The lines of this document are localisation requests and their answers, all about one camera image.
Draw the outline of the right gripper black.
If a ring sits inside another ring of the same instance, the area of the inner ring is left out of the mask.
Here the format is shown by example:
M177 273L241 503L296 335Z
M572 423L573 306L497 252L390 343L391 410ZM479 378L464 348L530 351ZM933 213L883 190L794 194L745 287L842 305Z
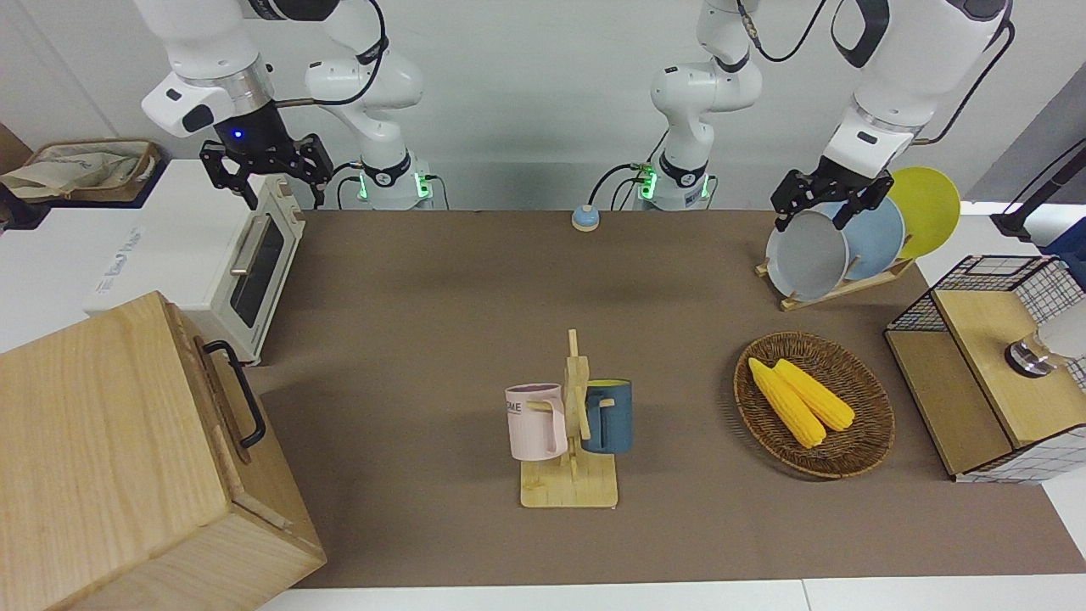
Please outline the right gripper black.
M249 184L249 175L286 167L289 177L310 186L314 208L323 208L327 187L333 179L333 162L318 133L307 133L294 142L276 102L220 120L214 124L214 131L220 143L205 140L200 150L200 160L214 188L230 191L233 196L244 199L250 211L256 211L258 198Z

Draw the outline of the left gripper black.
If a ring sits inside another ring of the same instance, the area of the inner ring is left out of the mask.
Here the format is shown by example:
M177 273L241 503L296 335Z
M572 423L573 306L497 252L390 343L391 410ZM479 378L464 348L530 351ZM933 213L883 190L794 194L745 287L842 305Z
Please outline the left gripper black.
M835 213L835 228L844 228L855 216L877 211L889 193L893 177L886 169L875 177L866 177L833 160L819 160L809 174L790 170L770 196L776 213L775 229L783 233L801 211L815 208L818 202L844 201Z

